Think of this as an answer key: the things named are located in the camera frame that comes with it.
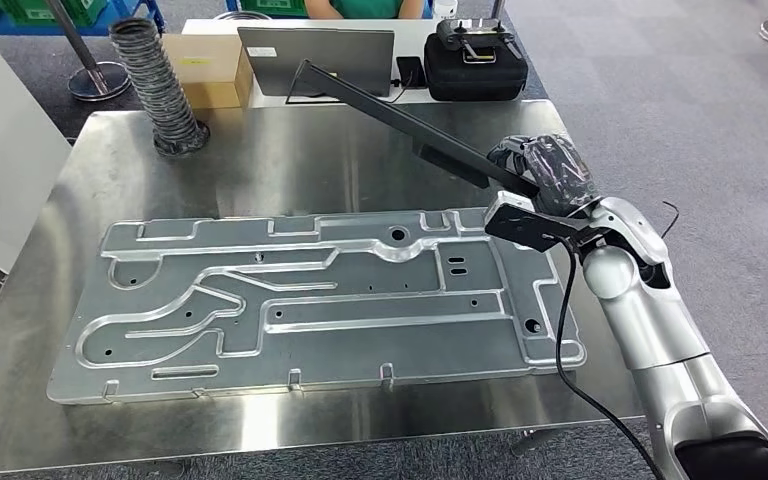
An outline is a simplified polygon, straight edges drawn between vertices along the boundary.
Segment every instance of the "stamped metal sheet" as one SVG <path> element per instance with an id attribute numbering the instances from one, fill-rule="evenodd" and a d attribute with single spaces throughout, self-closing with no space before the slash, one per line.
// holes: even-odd
<path id="1" fill-rule="evenodd" d="M 48 385 L 66 404 L 554 371 L 562 289 L 482 208 L 117 223 Z M 562 357 L 585 361 L 568 315 Z"/>

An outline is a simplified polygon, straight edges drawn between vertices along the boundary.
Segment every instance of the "gray carpet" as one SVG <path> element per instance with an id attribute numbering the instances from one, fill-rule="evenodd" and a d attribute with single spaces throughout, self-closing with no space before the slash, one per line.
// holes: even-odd
<path id="1" fill-rule="evenodd" d="M 169 30 L 222 3 L 161 0 Z M 460 0 L 462 16 L 489 0 Z M 604 190 L 668 239 L 685 299 L 737 390 L 768 422 L 768 0 L 512 0 L 508 13 L 550 97 Z M 106 39 L 90 39 L 99 60 Z M 95 109 L 137 109 L 133 94 L 75 102 L 79 67 L 63 38 L 0 38 L 0 52 L 66 136 Z M 532 84 L 539 96 L 539 82 Z M 644 433 L 641 422 L 633 429 Z M 559 432 L 523 458 L 515 432 L 191 459 L 184 478 L 647 478 L 609 426 Z M 122 466 L 0 475 L 10 479 L 176 478 Z"/>

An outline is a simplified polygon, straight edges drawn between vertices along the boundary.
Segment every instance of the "robotic arm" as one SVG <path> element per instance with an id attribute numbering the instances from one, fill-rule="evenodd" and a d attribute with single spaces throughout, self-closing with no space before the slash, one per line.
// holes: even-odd
<path id="1" fill-rule="evenodd" d="M 573 262 L 578 255 L 642 400 L 657 478 L 768 479 L 768 431 L 729 385 L 690 317 L 664 240 L 632 204 L 599 194 L 569 140 L 507 137 L 485 156 L 310 62 L 293 81 L 410 135 L 417 156 L 479 188 L 494 179 L 502 190 L 485 216 L 490 235 L 541 252 L 561 243 Z"/>

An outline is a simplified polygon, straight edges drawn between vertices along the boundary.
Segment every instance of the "flexible duct hose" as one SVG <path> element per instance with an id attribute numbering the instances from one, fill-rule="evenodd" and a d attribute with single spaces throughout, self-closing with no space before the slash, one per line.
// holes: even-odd
<path id="1" fill-rule="evenodd" d="M 110 26 L 110 40 L 154 124 L 155 148 L 174 156 L 203 147 L 210 132 L 196 121 L 154 22 L 145 18 L 120 20 Z"/>

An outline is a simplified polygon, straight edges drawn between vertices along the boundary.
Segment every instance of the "black cable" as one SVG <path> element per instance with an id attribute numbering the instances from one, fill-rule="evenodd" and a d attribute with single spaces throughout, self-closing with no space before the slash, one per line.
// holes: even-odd
<path id="1" fill-rule="evenodd" d="M 405 90 L 407 90 L 407 89 L 408 89 L 408 85 L 410 85 L 410 82 L 411 82 L 411 80 L 413 80 L 413 72 L 411 72 L 411 74 L 410 74 L 410 75 L 408 75 L 408 79 L 407 79 L 407 81 L 406 81 L 406 82 L 402 82 L 402 91 L 401 91 L 401 92 L 399 92 L 399 94 L 398 94 L 398 95 L 396 95 L 396 98 L 394 98 L 394 99 L 392 99 L 392 100 L 388 101 L 387 103 L 391 103 L 391 104 L 392 104 L 392 103 L 396 103 L 396 102 L 398 102 L 398 101 L 399 101 L 399 99 L 400 99 L 400 98 L 402 98 L 402 95 L 404 95 L 404 94 L 405 94 Z"/>
<path id="2" fill-rule="evenodd" d="M 652 459 L 652 456 L 649 455 L 649 452 L 646 451 L 646 447 L 643 446 L 642 443 L 640 443 L 640 440 L 637 439 L 637 437 L 634 436 L 634 433 L 632 433 L 631 430 L 628 429 L 628 427 L 625 426 L 625 424 L 620 420 L 616 415 L 614 415 L 610 410 L 605 408 L 604 405 L 596 401 L 593 397 L 585 393 L 583 390 L 578 388 L 570 379 L 567 377 L 566 372 L 564 372 L 563 366 L 561 365 L 561 339 L 564 335 L 564 321 L 567 317 L 567 307 L 569 306 L 569 298 L 570 298 L 570 292 L 572 292 L 572 283 L 575 280 L 575 271 L 576 271 L 576 248 L 575 246 L 570 243 L 569 240 L 566 238 L 556 237 L 554 235 L 547 235 L 548 237 L 554 238 L 555 240 L 558 240 L 561 245 L 566 248 L 567 253 L 569 254 L 570 259 L 570 277 L 569 280 L 567 280 L 567 287 L 564 291 L 564 299 L 561 301 L 561 315 L 558 318 L 558 333 L 557 333 L 557 339 L 555 341 L 555 367 L 558 369 L 558 376 L 561 377 L 561 380 L 566 384 L 567 387 L 569 387 L 570 390 L 573 391 L 576 395 L 578 395 L 582 400 L 590 404 L 591 407 L 595 408 L 599 411 L 602 415 L 605 416 L 608 420 L 611 421 L 611 423 L 614 424 L 622 433 L 623 435 L 628 438 L 628 440 L 631 442 L 632 445 L 634 445 L 634 448 L 637 450 L 637 452 L 640 454 L 641 457 L 643 457 L 643 460 L 646 461 L 646 464 L 649 466 L 649 470 L 652 471 L 652 475 L 655 476 L 657 480 L 665 480 L 664 474 L 661 473 L 661 469 L 658 468 L 658 466 L 655 464 L 655 460 Z"/>
<path id="3" fill-rule="evenodd" d="M 666 230 L 664 230 L 664 233 L 661 234 L 661 238 L 664 238 L 664 237 L 667 236 L 668 233 L 670 233 L 670 230 L 672 230 L 673 225 L 675 225 L 675 222 L 678 221 L 678 217 L 681 215 L 681 212 L 678 211 L 678 207 L 676 207 L 675 205 L 673 205 L 672 203 L 670 203 L 670 202 L 668 202 L 666 200 L 661 200 L 661 203 L 663 203 L 664 205 L 666 205 L 668 207 L 672 207 L 672 209 L 675 210 L 675 212 L 676 212 L 676 216 L 673 217 L 673 221 L 670 222 L 669 225 L 667 225 Z"/>

